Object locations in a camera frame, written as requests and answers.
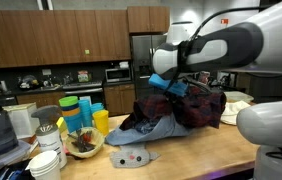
kettle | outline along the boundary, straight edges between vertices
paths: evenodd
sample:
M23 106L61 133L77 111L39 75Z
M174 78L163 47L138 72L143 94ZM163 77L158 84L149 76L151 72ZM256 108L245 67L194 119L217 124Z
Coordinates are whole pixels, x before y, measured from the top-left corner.
M0 91L1 91L2 93L8 91L8 88L7 88L7 85L5 84L5 81L0 81Z

yellow cup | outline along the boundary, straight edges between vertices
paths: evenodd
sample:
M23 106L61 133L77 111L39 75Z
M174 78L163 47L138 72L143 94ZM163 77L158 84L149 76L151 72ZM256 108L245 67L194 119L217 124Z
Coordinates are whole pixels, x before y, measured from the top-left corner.
M92 114L96 128L104 135L109 134L109 111L100 110Z

backsplash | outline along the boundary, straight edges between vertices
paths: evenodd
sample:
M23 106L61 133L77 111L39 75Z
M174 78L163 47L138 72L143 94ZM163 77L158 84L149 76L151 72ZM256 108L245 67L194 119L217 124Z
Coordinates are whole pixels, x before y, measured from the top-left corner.
M91 73L92 81L104 80L104 70L117 65L119 62L121 61L4 68L0 69L0 81L6 81L8 89L13 90L17 88L18 77L23 78L26 75L33 75L38 80L46 79L48 76L42 74L42 69L51 69L50 76L58 78L62 84L64 82L63 78L70 73L72 74L73 82L78 82L78 71L80 70L87 70Z

bottle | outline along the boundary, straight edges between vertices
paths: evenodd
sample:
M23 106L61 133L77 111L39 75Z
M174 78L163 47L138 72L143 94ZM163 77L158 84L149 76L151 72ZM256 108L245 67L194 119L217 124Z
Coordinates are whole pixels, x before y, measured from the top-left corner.
M31 114L33 118L39 118L40 126L36 129L41 152L54 150L59 155L60 168L67 163L58 126L55 124L60 117L59 107L56 105L43 106Z

food bowl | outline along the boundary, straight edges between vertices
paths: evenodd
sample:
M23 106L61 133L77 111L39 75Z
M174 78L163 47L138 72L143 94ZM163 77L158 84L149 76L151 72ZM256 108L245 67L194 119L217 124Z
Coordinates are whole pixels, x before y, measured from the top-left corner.
M103 147L103 144L104 144L103 134L99 130L93 127L84 127L84 128L81 128L81 131L82 133L86 133L87 131L92 131L90 143L95 145L94 149L88 152L81 153L79 152L79 149L72 144L72 142L75 142L76 140L68 136L65 140L65 145L68 151L72 155L80 157L80 158L89 158L89 157L96 155L100 151L100 149ZM72 132L71 135L77 136L75 131Z

